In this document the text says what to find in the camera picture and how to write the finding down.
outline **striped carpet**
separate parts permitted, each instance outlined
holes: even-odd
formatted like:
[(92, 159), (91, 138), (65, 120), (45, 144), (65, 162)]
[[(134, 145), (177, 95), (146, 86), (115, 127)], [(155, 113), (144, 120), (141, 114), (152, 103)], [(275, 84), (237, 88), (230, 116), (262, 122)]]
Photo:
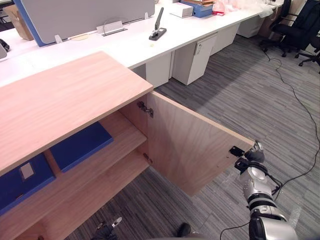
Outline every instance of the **striped carpet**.
[[(259, 37), (236, 36), (232, 45), (211, 56), (203, 77), (189, 86), (175, 79), (157, 92), (264, 145), (269, 172), (280, 181), (308, 170), (317, 149), (315, 127), (292, 91), (284, 85), (275, 66), (257, 47)], [(303, 67), (288, 53), (269, 49), (282, 61), (283, 79), (292, 84), (301, 101), (320, 124), (319, 66)], [(320, 169), (288, 183), (277, 205), (295, 227), (299, 239), (320, 236)], [(146, 240), (173, 236), (182, 222), (218, 240), (222, 229), (249, 221), (249, 210), (239, 183), (239, 172), (230, 167), (193, 197), (148, 168), (66, 240), (88, 240), (96, 225), (118, 217), (119, 240)], [(248, 226), (226, 231), (223, 240), (247, 240)]]

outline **cabinet shelf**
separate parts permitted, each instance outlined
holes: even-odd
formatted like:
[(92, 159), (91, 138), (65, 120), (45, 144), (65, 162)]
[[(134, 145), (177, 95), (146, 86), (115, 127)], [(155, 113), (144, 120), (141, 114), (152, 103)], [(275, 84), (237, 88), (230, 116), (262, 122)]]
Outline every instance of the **cabinet shelf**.
[[(53, 168), (56, 180), (0, 217), (0, 240), (16, 238), (50, 212), (60, 209), (58, 206), (65, 203), (66, 200), (77, 194), (83, 194), (87, 185), (100, 179), (100, 175), (106, 173), (108, 169), (147, 140), (118, 111), (99, 122), (112, 135), (114, 141), (66, 173), (59, 172), (56, 167)], [(48, 161), (50, 165), (55, 163), (53, 159)], [(125, 163), (123, 163), (121, 170), (126, 171)]]
[(118, 161), (40, 221), (46, 230), (44, 239), (66, 238), (148, 166), (137, 150)]

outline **foot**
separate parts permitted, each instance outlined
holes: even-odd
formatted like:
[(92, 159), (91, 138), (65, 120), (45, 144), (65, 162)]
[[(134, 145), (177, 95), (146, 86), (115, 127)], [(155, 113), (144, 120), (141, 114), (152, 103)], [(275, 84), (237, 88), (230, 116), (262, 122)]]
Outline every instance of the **foot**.
[(184, 222), (181, 224), (181, 226), (179, 228), (177, 237), (183, 238), (183, 237), (186, 237), (190, 233), (191, 233), (191, 226), (188, 223)]

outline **metal bracket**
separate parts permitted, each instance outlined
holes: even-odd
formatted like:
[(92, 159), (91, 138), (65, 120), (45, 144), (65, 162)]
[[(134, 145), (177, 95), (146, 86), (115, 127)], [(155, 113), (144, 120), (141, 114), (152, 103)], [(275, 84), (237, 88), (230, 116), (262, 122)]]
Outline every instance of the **metal bracket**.
[(152, 108), (147, 108), (147, 106), (145, 105), (145, 103), (143, 101), (139, 101), (137, 103), (137, 106), (144, 111), (145, 113), (148, 113), (150, 115), (150, 117), (154, 117), (154, 110)]
[(152, 159), (148, 156), (148, 154), (144, 153), (143, 156), (144, 156), (144, 158), (147, 159), (147, 161), (150, 162), (151, 164), (154, 163), (154, 161), (152, 161)]
[(245, 151), (242, 149), (238, 148), (237, 146), (233, 146), (230, 150), (229, 153), (236, 157), (242, 157), (245, 154)]

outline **blue box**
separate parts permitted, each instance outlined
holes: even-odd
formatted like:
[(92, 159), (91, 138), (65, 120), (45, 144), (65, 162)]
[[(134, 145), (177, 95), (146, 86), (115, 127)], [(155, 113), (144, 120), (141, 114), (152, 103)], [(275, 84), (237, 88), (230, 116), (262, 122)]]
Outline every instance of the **blue box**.
[(50, 148), (62, 172), (66, 172), (113, 142), (99, 122), (84, 128)]
[(54, 179), (43, 153), (0, 176), (0, 216)]
[(203, 6), (201, 4), (191, 3), (187, 1), (180, 1), (182, 4), (186, 4), (193, 7), (192, 15), (197, 18), (203, 18), (209, 15), (212, 15), (213, 12), (213, 5), (210, 6)]

